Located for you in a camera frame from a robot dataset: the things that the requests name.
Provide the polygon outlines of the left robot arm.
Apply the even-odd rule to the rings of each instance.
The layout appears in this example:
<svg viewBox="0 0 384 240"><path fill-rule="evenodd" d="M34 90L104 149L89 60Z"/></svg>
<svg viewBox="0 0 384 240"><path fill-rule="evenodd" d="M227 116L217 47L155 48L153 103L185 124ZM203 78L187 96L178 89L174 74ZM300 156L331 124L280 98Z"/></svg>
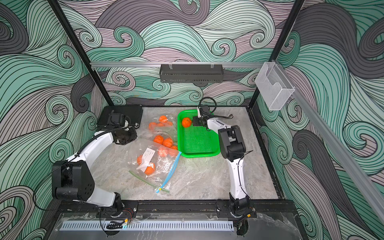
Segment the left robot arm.
<svg viewBox="0 0 384 240"><path fill-rule="evenodd" d="M97 131L80 149L65 161L52 166L52 196L60 201L83 202L109 210L112 216L122 213L121 195L98 187L91 167L106 148L112 144L126 145L137 139L140 122L128 115L111 111L103 114Z"/></svg>

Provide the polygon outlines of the blue-zip clear bag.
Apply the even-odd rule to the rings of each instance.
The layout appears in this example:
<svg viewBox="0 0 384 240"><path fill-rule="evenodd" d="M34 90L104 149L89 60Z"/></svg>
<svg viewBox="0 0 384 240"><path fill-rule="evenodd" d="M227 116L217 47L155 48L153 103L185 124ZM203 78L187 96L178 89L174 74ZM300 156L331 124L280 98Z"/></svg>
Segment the blue-zip clear bag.
<svg viewBox="0 0 384 240"><path fill-rule="evenodd" d="M156 193L170 192L170 180L174 175L181 152L159 143L137 139L128 144L125 155L129 173L153 187Z"/></svg>

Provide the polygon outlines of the orange taken out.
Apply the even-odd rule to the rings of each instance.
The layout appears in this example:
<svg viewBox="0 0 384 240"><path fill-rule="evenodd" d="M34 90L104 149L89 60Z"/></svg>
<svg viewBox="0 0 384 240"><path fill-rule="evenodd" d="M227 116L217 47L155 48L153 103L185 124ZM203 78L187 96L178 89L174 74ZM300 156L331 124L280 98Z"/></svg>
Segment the orange taken out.
<svg viewBox="0 0 384 240"><path fill-rule="evenodd" d="M184 128L189 128L192 125L192 120L188 117L182 119L182 126Z"/></svg>

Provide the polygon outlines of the green-zip clear bag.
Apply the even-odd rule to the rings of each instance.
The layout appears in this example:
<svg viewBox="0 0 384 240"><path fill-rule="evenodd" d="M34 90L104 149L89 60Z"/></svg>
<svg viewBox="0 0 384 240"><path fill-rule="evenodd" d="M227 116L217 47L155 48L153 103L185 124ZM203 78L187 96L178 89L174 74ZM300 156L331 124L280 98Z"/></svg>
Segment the green-zip clear bag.
<svg viewBox="0 0 384 240"><path fill-rule="evenodd" d="M157 185L153 184L152 182L148 181L147 179L142 178L141 176L135 174L135 173L134 173L133 171L131 171L131 170L129 170L129 173L130 173L132 176L134 176L135 178L139 179L140 181L142 181L142 182L146 183L147 185L153 187L157 193L159 193L159 192L165 192L165 193L168 193L168 194L170 193L169 190L158 187Z"/></svg>

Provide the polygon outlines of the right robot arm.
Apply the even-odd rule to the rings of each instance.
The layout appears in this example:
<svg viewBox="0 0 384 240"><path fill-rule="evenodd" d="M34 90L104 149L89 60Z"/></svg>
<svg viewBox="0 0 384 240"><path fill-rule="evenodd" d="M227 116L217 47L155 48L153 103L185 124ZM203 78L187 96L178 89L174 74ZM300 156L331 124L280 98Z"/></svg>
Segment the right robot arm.
<svg viewBox="0 0 384 240"><path fill-rule="evenodd" d="M250 152L246 150L240 127L223 122L223 119L232 119L233 114L215 115L216 109L217 102L212 97L203 97L197 107L198 115L193 117L192 124L218 135L221 154L229 167L231 214L235 218L246 218L251 214L252 207L251 198L246 191L243 163L245 155Z"/></svg>

